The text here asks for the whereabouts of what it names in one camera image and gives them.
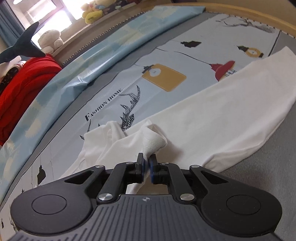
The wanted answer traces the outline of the dark teal shark plush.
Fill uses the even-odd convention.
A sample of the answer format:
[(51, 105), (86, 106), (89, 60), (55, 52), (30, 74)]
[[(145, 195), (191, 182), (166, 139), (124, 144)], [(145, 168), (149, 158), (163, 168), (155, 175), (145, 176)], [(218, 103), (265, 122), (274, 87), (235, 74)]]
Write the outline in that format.
[(5, 49), (1, 53), (1, 64), (10, 62), (17, 56), (25, 57), (44, 57), (46, 54), (39, 49), (31, 40), (34, 36), (36, 29), (39, 26), (39, 22), (35, 22), (30, 25), (19, 37), (16, 43)]

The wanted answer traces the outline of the red folded blanket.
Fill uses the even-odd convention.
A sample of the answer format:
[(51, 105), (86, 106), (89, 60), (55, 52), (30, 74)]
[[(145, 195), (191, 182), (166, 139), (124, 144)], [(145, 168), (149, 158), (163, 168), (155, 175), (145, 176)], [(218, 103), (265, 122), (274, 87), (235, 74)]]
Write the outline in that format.
[(47, 54), (31, 58), (1, 93), (1, 146), (8, 140), (29, 105), (62, 67)]

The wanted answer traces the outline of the yellow plush toys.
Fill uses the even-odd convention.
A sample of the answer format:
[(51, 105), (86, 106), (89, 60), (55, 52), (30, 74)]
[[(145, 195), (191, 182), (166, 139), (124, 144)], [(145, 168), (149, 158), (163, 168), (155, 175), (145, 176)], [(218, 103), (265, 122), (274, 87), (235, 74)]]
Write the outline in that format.
[(123, 6), (129, 4), (128, 1), (116, 1), (116, 0), (95, 0), (90, 3), (85, 3), (81, 6), (82, 18), (85, 20), (85, 23), (90, 25), (95, 21), (99, 20), (103, 16), (121, 9)]

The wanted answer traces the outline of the printed deer bed sheet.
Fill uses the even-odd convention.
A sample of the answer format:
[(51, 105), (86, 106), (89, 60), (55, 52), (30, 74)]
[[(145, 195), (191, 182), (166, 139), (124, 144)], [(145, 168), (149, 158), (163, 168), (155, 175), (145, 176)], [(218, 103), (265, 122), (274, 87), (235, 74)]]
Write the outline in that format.
[(245, 17), (208, 13), (153, 38), (100, 75), (48, 130), (15, 178), (1, 210), (1, 239), (16, 233), (12, 201), (43, 185), (47, 169), (75, 161), (87, 132), (116, 121), (122, 130), (269, 56), (280, 30)]

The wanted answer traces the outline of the white plush toy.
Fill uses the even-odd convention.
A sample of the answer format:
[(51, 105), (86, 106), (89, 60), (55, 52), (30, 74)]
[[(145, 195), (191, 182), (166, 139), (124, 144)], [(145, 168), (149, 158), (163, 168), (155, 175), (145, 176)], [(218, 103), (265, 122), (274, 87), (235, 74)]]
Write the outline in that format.
[(38, 39), (38, 44), (45, 54), (52, 54), (60, 48), (64, 42), (58, 30), (48, 30)]

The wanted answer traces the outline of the window frame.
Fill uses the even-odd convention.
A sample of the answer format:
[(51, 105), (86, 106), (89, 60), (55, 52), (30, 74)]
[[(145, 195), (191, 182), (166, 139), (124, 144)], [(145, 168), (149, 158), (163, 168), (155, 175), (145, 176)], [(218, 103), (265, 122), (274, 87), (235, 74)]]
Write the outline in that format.
[(32, 37), (32, 41), (38, 45), (38, 39), (48, 30), (63, 30), (76, 22), (67, 8), (69, 1), (6, 1), (11, 10), (24, 29), (35, 22), (39, 26)]

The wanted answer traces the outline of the white long-sleeve shirt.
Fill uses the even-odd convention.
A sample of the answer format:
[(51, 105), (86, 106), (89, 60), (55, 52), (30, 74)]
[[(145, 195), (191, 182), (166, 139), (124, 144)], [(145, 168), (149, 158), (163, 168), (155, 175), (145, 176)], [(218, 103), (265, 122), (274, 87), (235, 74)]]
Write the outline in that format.
[(95, 165), (113, 168), (157, 153), (181, 168), (224, 171), (259, 150), (295, 103), (295, 54), (284, 47), (123, 131), (109, 121), (86, 133), (75, 161), (45, 171), (42, 184)]

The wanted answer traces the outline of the blue left curtain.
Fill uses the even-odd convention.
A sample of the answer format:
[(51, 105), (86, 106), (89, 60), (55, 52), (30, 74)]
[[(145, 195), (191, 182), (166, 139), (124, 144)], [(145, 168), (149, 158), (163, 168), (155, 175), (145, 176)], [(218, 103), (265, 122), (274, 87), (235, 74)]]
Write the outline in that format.
[(16, 43), (25, 29), (7, 1), (1, 1), (0, 18), (1, 38), (8, 47), (11, 47)]

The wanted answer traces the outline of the light blue patterned cloth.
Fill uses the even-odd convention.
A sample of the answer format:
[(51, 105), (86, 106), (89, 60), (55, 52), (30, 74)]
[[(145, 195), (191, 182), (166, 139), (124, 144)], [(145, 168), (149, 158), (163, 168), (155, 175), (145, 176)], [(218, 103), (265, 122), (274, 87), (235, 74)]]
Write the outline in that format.
[(86, 86), (157, 35), (204, 11), (204, 6), (155, 6), (64, 67), (39, 92), (1, 148), (1, 199), (47, 130)]

